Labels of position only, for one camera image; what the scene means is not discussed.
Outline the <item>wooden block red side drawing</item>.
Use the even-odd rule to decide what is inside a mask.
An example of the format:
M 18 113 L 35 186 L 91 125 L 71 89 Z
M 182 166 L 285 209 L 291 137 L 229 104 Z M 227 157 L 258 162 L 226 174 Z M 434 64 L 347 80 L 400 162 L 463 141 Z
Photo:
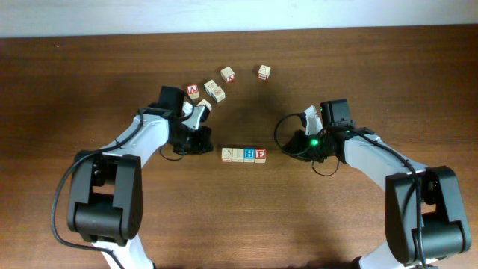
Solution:
M 221 150 L 222 162 L 232 162 L 232 156 L 233 156 L 232 148 L 222 148 Z

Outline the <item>green R wooden block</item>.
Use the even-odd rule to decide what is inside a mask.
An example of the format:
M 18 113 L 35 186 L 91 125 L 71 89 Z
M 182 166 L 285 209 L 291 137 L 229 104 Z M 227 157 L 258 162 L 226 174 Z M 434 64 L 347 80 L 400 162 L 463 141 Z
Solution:
M 233 148 L 232 149 L 232 161 L 244 162 L 244 149 Z

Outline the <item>blue H wooden block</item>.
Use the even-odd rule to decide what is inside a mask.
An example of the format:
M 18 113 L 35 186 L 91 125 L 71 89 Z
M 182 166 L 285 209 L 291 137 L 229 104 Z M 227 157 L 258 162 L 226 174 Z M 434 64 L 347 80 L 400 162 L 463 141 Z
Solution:
M 254 163 L 255 162 L 255 149 L 254 148 L 246 148 L 243 150 L 243 161 L 247 163 Z

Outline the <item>red E wooden block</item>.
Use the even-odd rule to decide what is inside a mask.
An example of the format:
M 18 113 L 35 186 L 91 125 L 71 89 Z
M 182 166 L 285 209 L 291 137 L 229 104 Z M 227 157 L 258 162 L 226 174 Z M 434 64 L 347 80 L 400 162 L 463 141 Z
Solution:
M 266 149 L 255 149 L 255 163 L 265 163 L 267 160 Z

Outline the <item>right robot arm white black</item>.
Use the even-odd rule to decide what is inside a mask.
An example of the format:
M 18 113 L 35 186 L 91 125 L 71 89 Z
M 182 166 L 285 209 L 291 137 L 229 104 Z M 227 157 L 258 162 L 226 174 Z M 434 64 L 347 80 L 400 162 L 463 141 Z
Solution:
M 328 157 L 365 174 L 385 192 L 383 244 L 355 258 L 352 268 L 433 268 L 469 251 L 471 231 L 455 172 L 398 153 L 369 128 L 357 128 L 347 100 L 297 113 L 302 129 L 280 150 L 316 164 Z

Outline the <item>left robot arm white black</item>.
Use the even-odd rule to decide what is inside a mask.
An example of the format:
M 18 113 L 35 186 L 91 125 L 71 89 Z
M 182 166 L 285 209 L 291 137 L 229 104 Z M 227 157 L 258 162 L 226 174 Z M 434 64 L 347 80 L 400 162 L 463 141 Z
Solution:
M 139 108 L 131 125 L 101 149 L 81 151 L 67 170 L 72 182 L 66 216 L 82 249 L 99 251 L 111 268 L 154 268 L 139 236 L 143 218 L 142 169 L 169 144 L 179 159 L 213 150 L 211 110 L 186 92 L 163 86 L 157 102 Z

